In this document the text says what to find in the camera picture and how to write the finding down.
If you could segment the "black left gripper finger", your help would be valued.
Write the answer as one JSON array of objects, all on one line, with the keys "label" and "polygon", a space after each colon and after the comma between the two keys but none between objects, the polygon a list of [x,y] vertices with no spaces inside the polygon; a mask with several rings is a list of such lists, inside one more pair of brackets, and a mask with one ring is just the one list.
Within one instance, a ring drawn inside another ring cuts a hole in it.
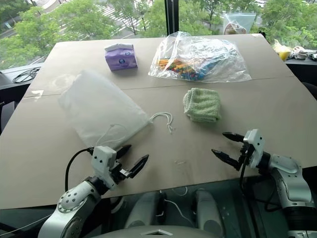
[{"label": "black left gripper finger", "polygon": [[130,170],[129,177],[134,178],[145,166],[147,160],[149,158],[149,154],[141,157],[139,161],[134,165],[134,167]]},{"label": "black left gripper finger", "polygon": [[118,160],[122,158],[129,151],[130,148],[131,148],[130,144],[124,145],[121,148],[119,148],[116,152],[116,159]]}]

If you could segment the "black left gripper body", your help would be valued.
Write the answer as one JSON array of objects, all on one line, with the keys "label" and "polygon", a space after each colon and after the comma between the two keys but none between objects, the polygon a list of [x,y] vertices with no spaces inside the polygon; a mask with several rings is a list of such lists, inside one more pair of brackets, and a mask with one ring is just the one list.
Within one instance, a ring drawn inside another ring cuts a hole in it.
[{"label": "black left gripper body", "polygon": [[114,166],[112,168],[112,179],[115,184],[119,184],[123,180],[129,178],[130,171],[126,170],[122,167],[122,164],[118,161],[114,162]]}]

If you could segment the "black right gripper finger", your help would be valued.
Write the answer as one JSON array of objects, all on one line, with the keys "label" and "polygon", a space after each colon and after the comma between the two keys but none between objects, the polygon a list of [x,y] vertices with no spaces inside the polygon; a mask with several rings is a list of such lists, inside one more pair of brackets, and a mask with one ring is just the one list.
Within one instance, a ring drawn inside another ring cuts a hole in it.
[{"label": "black right gripper finger", "polygon": [[235,170],[240,170],[241,164],[237,160],[232,159],[228,154],[215,149],[211,149],[211,151],[218,159],[220,159],[224,163],[232,166]]},{"label": "black right gripper finger", "polygon": [[228,138],[229,140],[232,140],[232,141],[235,141],[235,142],[243,143],[243,141],[244,141],[244,136],[240,135],[240,134],[237,134],[237,133],[223,132],[222,135],[225,136],[226,138]]}]

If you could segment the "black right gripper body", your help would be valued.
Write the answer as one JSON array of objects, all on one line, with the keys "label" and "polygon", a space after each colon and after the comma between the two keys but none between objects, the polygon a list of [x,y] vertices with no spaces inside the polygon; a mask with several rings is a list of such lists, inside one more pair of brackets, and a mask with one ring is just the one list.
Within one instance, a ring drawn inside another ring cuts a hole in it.
[{"label": "black right gripper body", "polygon": [[243,165],[248,165],[250,161],[250,157],[252,154],[249,153],[249,149],[251,148],[251,145],[247,142],[245,142],[240,150],[240,156],[238,159],[238,171],[241,169]]}]

